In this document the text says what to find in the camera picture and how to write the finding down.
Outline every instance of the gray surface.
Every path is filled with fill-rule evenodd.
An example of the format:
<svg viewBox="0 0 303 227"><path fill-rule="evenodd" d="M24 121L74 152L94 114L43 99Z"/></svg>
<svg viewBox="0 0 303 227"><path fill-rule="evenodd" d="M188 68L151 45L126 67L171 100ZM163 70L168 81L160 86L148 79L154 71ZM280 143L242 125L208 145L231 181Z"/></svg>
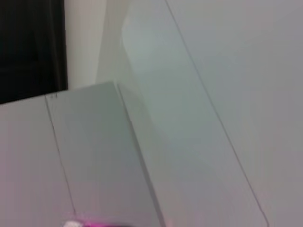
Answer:
<svg viewBox="0 0 303 227"><path fill-rule="evenodd" d="M47 101L78 217L160 226L114 85Z"/></svg>
<svg viewBox="0 0 303 227"><path fill-rule="evenodd" d="M0 106L0 221L59 227L72 207L45 98Z"/></svg>

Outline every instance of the white wall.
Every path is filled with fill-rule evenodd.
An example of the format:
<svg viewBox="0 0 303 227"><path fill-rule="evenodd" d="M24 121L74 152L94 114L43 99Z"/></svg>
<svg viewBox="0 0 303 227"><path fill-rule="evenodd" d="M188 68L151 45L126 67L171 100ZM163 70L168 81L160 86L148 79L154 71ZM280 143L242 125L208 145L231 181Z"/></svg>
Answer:
<svg viewBox="0 0 303 227"><path fill-rule="evenodd" d="M69 89L96 83L106 0L65 0Z"/></svg>
<svg viewBox="0 0 303 227"><path fill-rule="evenodd" d="M163 0L110 0L98 82L117 80L168 227L265 227Z"/></svg>
<svg viewBox="0 0 303 227"><path fill-rule="evenodd" d="M169 5L270 225L301 225L303 3Z"/></svg>

